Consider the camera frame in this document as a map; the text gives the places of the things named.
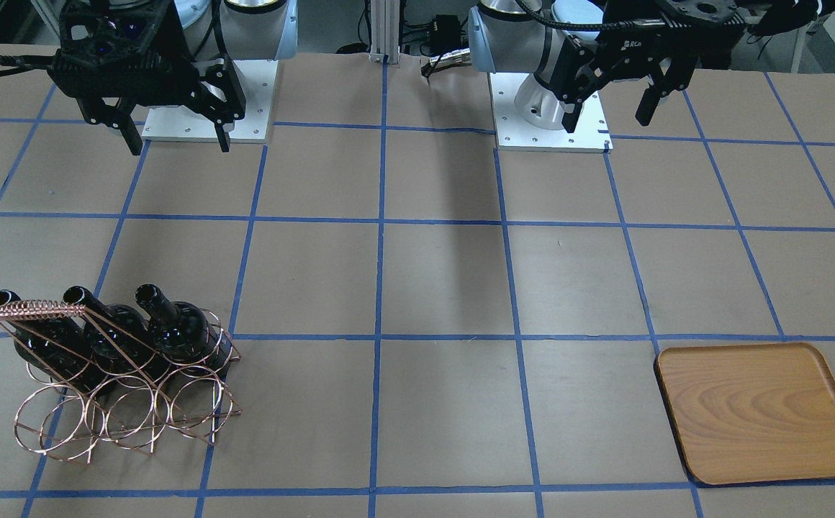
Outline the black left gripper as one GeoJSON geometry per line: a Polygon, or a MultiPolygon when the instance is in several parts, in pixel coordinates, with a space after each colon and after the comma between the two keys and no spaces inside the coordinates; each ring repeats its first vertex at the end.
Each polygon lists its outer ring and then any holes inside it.
{"type": "Polygon", "coordinates": [[[581,49],[552,52],[551,92],[564,111],[561,125],[575,132],[583,103],[611,81],[650,78],[635,112],[648,127],[661,100],[690,85],[704,56],[729,55],[746,29],[734,1],[588,1],[595,21],[570,14],[581,49]]]}

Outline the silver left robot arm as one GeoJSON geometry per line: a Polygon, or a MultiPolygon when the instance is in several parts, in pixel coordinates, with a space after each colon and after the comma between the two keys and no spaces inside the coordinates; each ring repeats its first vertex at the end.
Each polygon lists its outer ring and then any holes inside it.
{"type": "Polygon", "coordinates": [[[734,1],[480,1],[468,24],[474,67],[525,73],[533,98],[519,103],[523,118],[565,132],[591,95],[642,78],[635,118],[648,127],[703,56],[729,53],[746,29],[734,1]]]}

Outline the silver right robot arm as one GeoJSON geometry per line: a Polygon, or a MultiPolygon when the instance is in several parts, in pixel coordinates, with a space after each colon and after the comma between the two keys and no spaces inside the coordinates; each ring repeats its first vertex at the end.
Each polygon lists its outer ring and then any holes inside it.
{"type": "Polygon", "coordinates": [[[294,1],[68,1],[48,73],[83,119],[146,140],[265,143],[294,1]]]}

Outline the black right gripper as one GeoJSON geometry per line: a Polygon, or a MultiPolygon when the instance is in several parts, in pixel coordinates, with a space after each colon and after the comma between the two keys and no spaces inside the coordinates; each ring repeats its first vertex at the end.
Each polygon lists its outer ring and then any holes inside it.
{"type": "Polygon", "coordinates": [[[229,55],[191,63],[173,1],[68,1],[60,11],[60,48],[49,77],[76,98],[83,120],[118,131],[132,156],[143,139],[137,105],[184,105],[213,123],[223,152],[245,117],[246,97],[229,55]],[[109,105],[104,98],[118,98],[109,105]]]}

